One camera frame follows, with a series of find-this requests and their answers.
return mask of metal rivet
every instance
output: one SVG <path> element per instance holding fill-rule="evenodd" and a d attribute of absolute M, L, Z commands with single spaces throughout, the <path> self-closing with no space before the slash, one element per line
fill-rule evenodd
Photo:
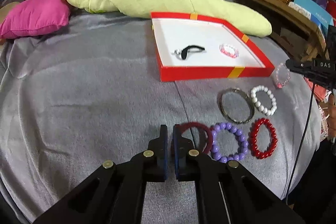
<path fill-rule="evenodd" d="M 199 155 L 199 152 L 196 149 L 189 150 L 189 155 L 196 157 Z"/>
<path fill-rule="evenodd" d="M 149 158 L 149 157 L 152 157 L 154 156 L 154 152 L 152 150 L 146 150 L 143 155 L 146 157 L 146 158 Z"/>
<path fill-rule="evenodd" d="M 232 167 L 232 168 L 237 168 L 239 166 L 239 163 L 236 160 L 230 160 L 229 161 L 229 166 Z"/>
<path fill-rule="evenodd" d="M 105 169 L 110 169 L 114 165 L 113 161 L 111 160 L 106 160 L 103 162 L 103 167 Z"/>

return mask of magenta cushion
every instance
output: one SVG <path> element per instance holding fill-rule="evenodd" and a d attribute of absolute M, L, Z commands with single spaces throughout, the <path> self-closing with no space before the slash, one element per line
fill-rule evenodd
<path fill-rule="evenodd" d="M 59 30 L 69 23 L 64 0 L 25 0 L 15 6 L 0 26 L 0 38 L 33 37 Z"/>

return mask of black cable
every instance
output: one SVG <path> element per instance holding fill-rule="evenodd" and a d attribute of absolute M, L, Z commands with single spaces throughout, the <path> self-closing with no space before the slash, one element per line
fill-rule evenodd
<path fill-rule="evenodd" d="M 291 175 L 291 178 L 290 178 L 290 180 L 289 180 L 289 184 L 288 184 L 288 188 L 287 188 L 287 193 L 286 193 L 286 205 L 288 205 L 288 194 L 289 194 L 289 189 L 290 189 L 291 184 L 292 184 L 292 180 L 293 180 L 293 176 L 294 176 L 295 168 L 296 168 L 297 162 L 298 162 L 298 160 L 299 160 L 301 147 L 302 147 L 303 141 L 304 141 L 304 139 L 305 139 L 306 132 L 307 132 L 307 128 L 308 128 L 308 123 L 309 123 L 310 113 L 311 113 L 311 106 L 312 106 L 312 104 L 313 104 L 313 98 L 314 98 L 314 90 L 315 90 L 315 83 L 313 84 L 313 88 L 311 89 L 311 95 L 310 95 L 310 103 L 309 103 L 309 110 L 308 110 L 307 122 L 306 122 L 306 125 L 305 125 L 305 127 L 304 127 L 304 131 L 303 131 L 303 135 L 302 135 L 302 138 L 301 138 L 301 142 L 300 142 L 299 150 L 298 150 L 297 155 L 296 155 L 296 159 L 295 159 L 295 163 L 294 163 L 294 167 L 293 167 L 292 175 Z"/>

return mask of silver bangle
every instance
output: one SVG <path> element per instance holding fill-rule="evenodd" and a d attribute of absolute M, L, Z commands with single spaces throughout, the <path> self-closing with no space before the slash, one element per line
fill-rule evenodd
<path fill-rule="evenodd" d="M 245 121 L 236 120 L 236 119 L 232 118 L 231 116 L 229 116 L 228 113 L 225 111 L 225 109 L 223 107 L 223 95 L 226 94 L 226 93 L 229 93 L 229 92 L 233 92 L 233 93 L 239 94 L 247 102 L 247 105 L 250 108 L 250 115 L 249 115 L 249 117 Z M 254 104 L 253 104 L 250 96 L 247 93 L 245 93 L 244 91 L 242 91 L 241 89 L 239 89 L 239 88 L 231 88 L 231 89 L 223 90 L 219 94 L 218 105 L 219 105 L 219 109 L 220 109 L 222 115 L 225 116 L 225 117 L 227 117 L 227 118 L 229 118 L 231 121 L 233 121 L 235 123 L 247 123 L 254 116 Z"/>

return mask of orange stripe on box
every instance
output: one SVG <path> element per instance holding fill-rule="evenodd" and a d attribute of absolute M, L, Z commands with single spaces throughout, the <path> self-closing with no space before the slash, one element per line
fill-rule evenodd
<path fill-rule="evenodd" d="M 243 72 L 245 67 L 234 67 L 227 78 L 237 78 Z"/>
<path fill-rule="evenodd" d="M 198 15 L 197 14 L 190 14 L 190 19 L 197 20 Z"/>
<path fill-rule="evenodd" d="M 243 35 L 243 37 L 241 39 L 244 41 L 244 43 L 246 43 L 247 41 L 249 41 L 249 37 L 246 34 Z"/>

